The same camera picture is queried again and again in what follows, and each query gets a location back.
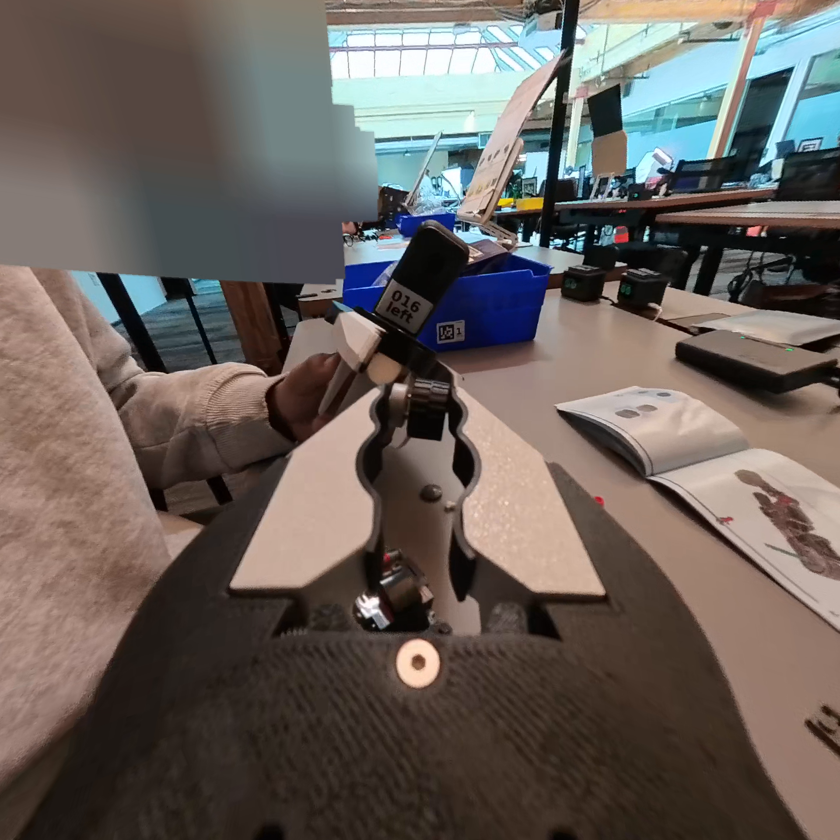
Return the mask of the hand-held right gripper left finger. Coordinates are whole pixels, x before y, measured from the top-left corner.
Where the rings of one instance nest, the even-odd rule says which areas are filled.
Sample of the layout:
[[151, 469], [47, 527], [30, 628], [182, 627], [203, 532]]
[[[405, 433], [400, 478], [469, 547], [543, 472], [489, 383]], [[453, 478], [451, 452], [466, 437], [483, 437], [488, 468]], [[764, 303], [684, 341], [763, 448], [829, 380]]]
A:
[[288, 458], [228, 589], [231, 595], [357, 597], [382, 571], [382, 501], [365, 473], [382, 451], [370, 389]]

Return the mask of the dark cardboard box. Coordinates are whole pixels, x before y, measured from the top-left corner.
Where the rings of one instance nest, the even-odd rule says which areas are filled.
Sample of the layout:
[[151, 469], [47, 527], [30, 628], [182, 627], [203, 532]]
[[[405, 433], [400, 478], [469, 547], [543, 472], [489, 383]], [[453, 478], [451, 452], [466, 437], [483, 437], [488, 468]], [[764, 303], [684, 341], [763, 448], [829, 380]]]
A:
[[514, 255], [511, 250], [491, 239], [482, 239], [468, 244], [468, 251], [467, 265], [459, 273], [461, 277], [500, 272], [507, 264], [508, 258]]

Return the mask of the grey flat pouch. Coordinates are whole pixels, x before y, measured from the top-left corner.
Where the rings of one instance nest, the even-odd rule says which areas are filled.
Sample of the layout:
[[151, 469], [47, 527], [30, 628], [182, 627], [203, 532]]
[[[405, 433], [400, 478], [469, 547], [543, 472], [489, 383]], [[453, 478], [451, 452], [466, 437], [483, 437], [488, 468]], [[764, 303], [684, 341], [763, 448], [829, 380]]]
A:
[[708, 319], [694, 324], [693, 329], [735, 332], [747, 338], [802, 348], [819, 342], [836, 342], [839, 337], [838, 320], [773, 310], [752, 310]]

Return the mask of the person's left hand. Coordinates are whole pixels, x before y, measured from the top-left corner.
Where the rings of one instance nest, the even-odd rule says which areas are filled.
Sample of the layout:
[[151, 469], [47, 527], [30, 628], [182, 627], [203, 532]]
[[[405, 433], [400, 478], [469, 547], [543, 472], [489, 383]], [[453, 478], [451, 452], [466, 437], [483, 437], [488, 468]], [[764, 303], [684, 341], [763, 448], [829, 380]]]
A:
[[340, 362], [337, 353], [316, 353], [269, 388], [266, 406], [275, 431], [300, 444], [330, 421], [319, 407]]

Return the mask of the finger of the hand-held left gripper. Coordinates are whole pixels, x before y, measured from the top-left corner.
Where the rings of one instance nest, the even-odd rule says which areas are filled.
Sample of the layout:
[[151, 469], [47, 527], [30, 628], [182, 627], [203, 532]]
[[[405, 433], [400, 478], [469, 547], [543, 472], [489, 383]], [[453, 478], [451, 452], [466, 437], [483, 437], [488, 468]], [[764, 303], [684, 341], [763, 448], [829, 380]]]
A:
[[342, 311], [333, 323], [333, 339], [342, 362], [364, 370], [378, 351], [382, 327], [357, 311]]
[[410, 373], [404, 363], [394, 360], [381, 351], [372, 353], [367, 366], [367, 379], [377, 387], [402, 383]]

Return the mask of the person's grey sweater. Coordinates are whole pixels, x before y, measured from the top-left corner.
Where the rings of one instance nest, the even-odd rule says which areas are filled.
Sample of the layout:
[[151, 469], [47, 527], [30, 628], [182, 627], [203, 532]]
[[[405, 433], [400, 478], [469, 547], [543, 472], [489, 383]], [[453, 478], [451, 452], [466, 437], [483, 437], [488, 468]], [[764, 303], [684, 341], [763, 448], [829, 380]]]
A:
[[79, 718], [172, 557], [112, 394], [140, 368], [71, 277], [2, 267], [2, 788]]

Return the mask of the black power bank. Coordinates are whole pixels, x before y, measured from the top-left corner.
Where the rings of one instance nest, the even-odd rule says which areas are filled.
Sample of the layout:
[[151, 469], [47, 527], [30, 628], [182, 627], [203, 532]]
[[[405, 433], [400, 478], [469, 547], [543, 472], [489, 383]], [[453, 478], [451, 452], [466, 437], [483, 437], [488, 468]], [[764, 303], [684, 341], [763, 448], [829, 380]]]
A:
[[834, 357], [740, 332], [718, 330], [690, 336], [677, 342], [675, 358], [747, 390], [781, 395], [810, 385], [839, 389]]

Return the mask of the black lego tire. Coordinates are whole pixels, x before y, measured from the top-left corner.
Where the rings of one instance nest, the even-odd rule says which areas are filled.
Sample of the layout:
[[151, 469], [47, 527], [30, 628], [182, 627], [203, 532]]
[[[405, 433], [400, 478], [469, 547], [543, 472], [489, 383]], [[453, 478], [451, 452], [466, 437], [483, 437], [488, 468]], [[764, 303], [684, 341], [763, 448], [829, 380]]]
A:
[[417, 378], [409, 389], [406, 434], [409, 438], [441, 441], [447, 421], [452, 385]]

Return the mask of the black charging case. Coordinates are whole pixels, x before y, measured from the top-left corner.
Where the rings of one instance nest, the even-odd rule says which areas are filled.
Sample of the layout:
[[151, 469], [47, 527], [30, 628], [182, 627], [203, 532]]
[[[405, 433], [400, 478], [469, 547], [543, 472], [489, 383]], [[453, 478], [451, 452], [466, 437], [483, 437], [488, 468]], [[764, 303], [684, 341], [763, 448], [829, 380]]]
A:
[[645, 309], [660, 307], [669, 279], [647, 268], [628, 268], [619, 281], [616, 304], [623, 308]]
[[606, 270], [600, 267], [580, 265], [568, 268], [563, 273], [560, 285], [561, 296], [577, 302], [595, 302], [603, 297]]

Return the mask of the person's left forearm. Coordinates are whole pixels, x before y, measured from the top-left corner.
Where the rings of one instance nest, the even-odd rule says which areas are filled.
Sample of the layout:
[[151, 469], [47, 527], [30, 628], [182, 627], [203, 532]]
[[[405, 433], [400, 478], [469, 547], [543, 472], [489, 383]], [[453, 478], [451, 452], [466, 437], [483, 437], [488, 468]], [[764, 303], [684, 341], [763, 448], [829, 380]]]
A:
[[233, 475], [292, 449], [270, 421], [268, 397], [283, 379], [255, 366], [147, 372], [128, 356], [99, 374], [153, 489]]

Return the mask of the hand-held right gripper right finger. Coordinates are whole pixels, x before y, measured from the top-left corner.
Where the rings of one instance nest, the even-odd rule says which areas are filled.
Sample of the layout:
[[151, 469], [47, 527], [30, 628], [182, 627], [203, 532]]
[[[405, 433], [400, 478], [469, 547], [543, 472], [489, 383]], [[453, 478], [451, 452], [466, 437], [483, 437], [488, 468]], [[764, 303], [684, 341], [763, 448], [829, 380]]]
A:
[[463, 389], [450, 403], [450, 580], [476, 602], [599, 602], [606, 590], [540, 452]]

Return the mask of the instruction booklet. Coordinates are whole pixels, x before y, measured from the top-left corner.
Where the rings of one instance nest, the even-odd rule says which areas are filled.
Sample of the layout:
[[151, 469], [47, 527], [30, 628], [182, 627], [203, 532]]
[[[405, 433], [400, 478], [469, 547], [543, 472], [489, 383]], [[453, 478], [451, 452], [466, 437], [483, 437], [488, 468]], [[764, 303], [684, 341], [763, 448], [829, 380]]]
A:
[[688, 394], [630, 386], [555, 405], [836, 631], [839, 490]]

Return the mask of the black lego motorcycle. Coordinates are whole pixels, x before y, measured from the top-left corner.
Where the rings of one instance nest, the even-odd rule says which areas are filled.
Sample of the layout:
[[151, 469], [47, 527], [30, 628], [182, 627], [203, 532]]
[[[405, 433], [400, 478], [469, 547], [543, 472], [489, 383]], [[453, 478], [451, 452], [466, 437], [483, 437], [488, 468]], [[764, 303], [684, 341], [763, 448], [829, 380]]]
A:
[[423, 633], [435, 622], [425, 574], [403, 551], [388, 550], [375, 586], [357, 596], [353, 618], [370, 633]]

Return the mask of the wooden desk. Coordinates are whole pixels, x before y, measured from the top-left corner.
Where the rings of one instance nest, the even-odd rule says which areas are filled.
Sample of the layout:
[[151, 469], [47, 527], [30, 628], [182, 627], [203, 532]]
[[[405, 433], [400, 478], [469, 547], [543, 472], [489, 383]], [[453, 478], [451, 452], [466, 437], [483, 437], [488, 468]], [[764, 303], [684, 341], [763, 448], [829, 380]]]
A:
[[766, 201], [661, 213], [679, 228], [679, 242], [705, 249], [694, 293], [708, 297], [723, 253], [742, 250], [838, 261], [839, 201]]
[[768, 200], [776, 193], [775, 186], [758, 188], [733, 188], [717, 192], [678, 193], [664, 197], [628, 200], [596, 199], [592, 201], [572, 201], [556, 203], [547, 233], [540, 233], [540, 245], [547, 247], [552, 239], [553, 226], [572, 226], [584, 230], [584, 246], [593, 245], [595, 232], [604, 227], [625, 227], [629, 240], [618, 245], [617, 260], [626, 262], [626, 257], [634, 252], [648, 250], [644, 234], [657, 224], [664, 222], [664, 215], [686, 212], [691, 209], [732, 207]]

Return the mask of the black lego piece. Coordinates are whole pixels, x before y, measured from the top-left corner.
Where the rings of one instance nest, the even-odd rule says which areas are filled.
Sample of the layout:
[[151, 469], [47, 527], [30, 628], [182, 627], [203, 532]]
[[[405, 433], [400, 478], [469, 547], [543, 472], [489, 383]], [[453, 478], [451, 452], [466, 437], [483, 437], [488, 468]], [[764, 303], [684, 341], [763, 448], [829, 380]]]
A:
[[816, 712], [805, 719], [805, 727], [837, 757], [839, 756], [839, 711], [837, 709], [822, 704]]

